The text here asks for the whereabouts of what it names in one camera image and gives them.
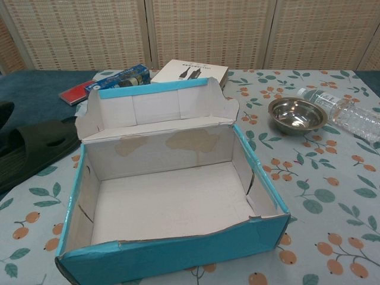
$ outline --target plastic water bottle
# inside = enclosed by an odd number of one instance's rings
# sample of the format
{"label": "plastic water bottle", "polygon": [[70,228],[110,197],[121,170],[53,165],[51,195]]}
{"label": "plastic water bottle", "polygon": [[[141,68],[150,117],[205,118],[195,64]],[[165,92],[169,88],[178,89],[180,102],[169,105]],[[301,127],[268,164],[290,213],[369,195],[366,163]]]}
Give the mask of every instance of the plastic water bottle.
{"label": "plastic water bottle", "polygon": [[341,99],[323,90],[301,88],[297,96],[324,109],[328,120],[343,129],[374,143],[380,141],[380,116],[363,110],[348,99]]}

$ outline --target floral tablecloth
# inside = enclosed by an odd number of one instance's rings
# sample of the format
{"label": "floral tablecloth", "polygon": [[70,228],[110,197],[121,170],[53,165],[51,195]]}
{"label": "floral tablecloth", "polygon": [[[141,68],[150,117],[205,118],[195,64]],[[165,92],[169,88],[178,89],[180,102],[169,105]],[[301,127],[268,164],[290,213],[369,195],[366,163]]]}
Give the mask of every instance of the floral tablecloth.
{"label": "floral tablecloth", "polygon": [[[380,284],[380,143],[333,125],[303,137],[279,133],[269,102],[305,86],[380,112],[379,98],[352,71],[232,70],[224,88],[226,97],[238,99],[237,124],[290,208],[279,246],[125,284]],[[53,259],[79,155],[73,152],[0,201],[0,284],[68,284]]]}

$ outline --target metal bowl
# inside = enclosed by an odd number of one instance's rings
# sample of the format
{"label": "metal bowl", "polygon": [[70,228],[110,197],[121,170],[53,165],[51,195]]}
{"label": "metal bowl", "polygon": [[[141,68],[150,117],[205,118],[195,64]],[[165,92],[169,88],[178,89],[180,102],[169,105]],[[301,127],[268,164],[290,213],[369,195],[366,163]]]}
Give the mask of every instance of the metal bowl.
{"label": "metal bowl", "polygon": [[289,135],[303,135],[327,122],[327,114],[322,108],[296,97],[273,100],[268,112],[280,131]]}

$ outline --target white book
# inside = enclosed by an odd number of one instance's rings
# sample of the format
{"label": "white book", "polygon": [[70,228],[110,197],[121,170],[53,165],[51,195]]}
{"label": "white book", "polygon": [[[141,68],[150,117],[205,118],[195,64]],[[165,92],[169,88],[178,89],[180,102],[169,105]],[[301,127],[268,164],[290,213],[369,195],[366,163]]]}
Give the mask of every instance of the white book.
{"label": "white book", "polygon": [[172,59],[151,80],[152,83],[162,83],[178,80],[214,77],[223,87],[228,78],[228,66],[199,64],[190,61]]}

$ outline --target dark green sandal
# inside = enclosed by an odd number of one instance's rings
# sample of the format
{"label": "dark green sandal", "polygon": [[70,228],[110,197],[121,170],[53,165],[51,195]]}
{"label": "dark green sandal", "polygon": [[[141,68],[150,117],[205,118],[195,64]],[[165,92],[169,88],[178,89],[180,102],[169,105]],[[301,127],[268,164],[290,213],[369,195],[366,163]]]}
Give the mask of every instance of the dark green sandal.
{"label": "dark green sandal", "polygon": [[23,126],[9,133],[0,152],[0,194],[9,191],[80,145],[75,117]]}
{"label": "dark green sandal", "polygon": [[0,129],[5,125],[7,120],[10,118],[14,109],[13,102],[0,102]]}

